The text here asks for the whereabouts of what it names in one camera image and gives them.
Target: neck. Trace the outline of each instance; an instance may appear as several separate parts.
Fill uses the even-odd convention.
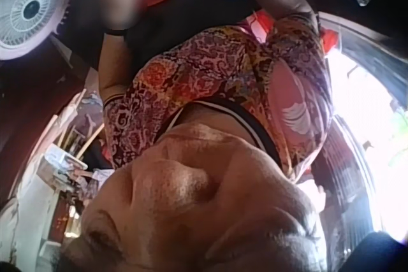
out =
[[[255,147],[257,146],[247,130],[231,115],[199,104],[187,106],[176,122],[176,124],[186,123],[204,124],[212,129],[239,137]]]

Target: white fabric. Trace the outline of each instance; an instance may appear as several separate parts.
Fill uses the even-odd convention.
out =
[[[92,174],[92,178],[99,182],[98,190],[101,189],[102,185],[106,182],[107,179],[109,179],[111,175],[113,175],[114,172],[115,170],[113,169],[104,169],[104,170],[95,169],[94,173]]]

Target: black object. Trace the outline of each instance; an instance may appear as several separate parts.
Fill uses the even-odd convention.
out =
[[[128,32],[127,29],[125,29],[125,30],[112,30],[112,29],[105,28],[105,33],[109,34],[109,35],[113,35],[113,36],[123,36],[123,37],[125,37],[127,32]]]
[[[369,234],[349,256],[339,272],[408,271],[408,247],[386,233]]]
[[[93,171],[93,169],[113,169],[110,162],[102,154],[99,140],[94,140],[85,151],[83,162],[88,165],[89,171]]]

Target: red floral dress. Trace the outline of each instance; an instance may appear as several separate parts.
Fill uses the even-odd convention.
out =
[[[237,26],[215,27],[153,58],[124,96],[106,102],[113,165],[137,158],[193,101],[240,114],[283,173],[299,179],[332,117],[330,76],[311,21],[277,20],[265,43]]]

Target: black trim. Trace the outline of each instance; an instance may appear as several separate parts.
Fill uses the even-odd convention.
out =
[[[223,99],[223,98],[220,98],[220,97],[206,97],[206,98],[201,98],[201,99],[198,99],[198,100],[213,103],[213,104],[217,104],[219,106],[223,106],[223,107],[237,113],[237,115],[239,115],[245,122],[248,123],[249,126],[252,127],[254,132],[258,135],[258,137],[262,141],[267,154],[278,164],[278,166],[280,168],[282,168],[282,161],[280,160],[281,158],[279,157],[279,153],[278,153],[278,151],[276,149],[275,143],[273,142],[271,137],[269,137],[268,132],[261,125],[261,123],[258,121],[258,119],[254,115],[249,113],[243,106],[239,105],[238,103],[236,103],[234,101],[230,101],[230,100]]]
[[[125,96],[124,94],[119,94],[119,95],[114,95],[114,96],[108,98],[108,99],[105,101],[105,103],[103,103],[103,109],[105,109],[106,106],[107,106],[109,103],[111,103],[112,101],[122,99],[124,96]]]
[[[261,123],[257,120],[257,118],[252,115],[251,113],[249,113],[244,107],[240,106],[238,103],[227,100],[227,99],[223,99],[223,98],[219,98],[219,97],[206,97],[206,98],[200,98],[197,99],[196,101],[203,101],[203,102],[208,102],[208,103],[212,103],[212,104],[216,104],[219,106],[222,106],[224,108],[227,108],[231,111],[234,111],[238,116],[240,116],[245,122],[248,123],[249,126],[252,127],[252,129],[254,130],[254,132],[258,135],[259,139],[262,141],[263,146],[265,147],[266,153],[278,164],[278,166],[280,168],[282,168],[282,162],[281,162],[281,158],[279,157],[279,153],[276,149],[275,143],[273,142],[273,140],[269,137],[268,132],[265,130],[265,128],[261,125]],[[194,101],[191,101],[190,103],[187,103],[185,106],[183,106],[182,108],[185,109],[188,105],[194,104]],[[198,104],[207,108],[211,108],[213,110],[225,113],[229,116],[232,116],[230,113],[222,111],[218,108],[212,108],[210,106],[204,105],[204,104]],[[163,135],[163,133],[166,132],[168,126],[170,125],[170,123],[172,122],[172,120],[174,119],[175,116],[177,116],[177,114],[179,113],[180,109],[178,109],[177,111],[174,112],[173,115],[170,116],[170,118],[168,118],[166,120],[166,122],[160,127],[159,131],[156,134],[156,137],[154,138],[154,142],[156,142],[159,137],[161,135]],[[251,138],[254,140],[255,143],[257,143],[257,141],[254,139],[252,133],[250,131],[248,131],[248,128],[244,125],[242,125],[239,121],[238,123],[245,128],[245,130],[247,130],[247,132],[251,135]]]

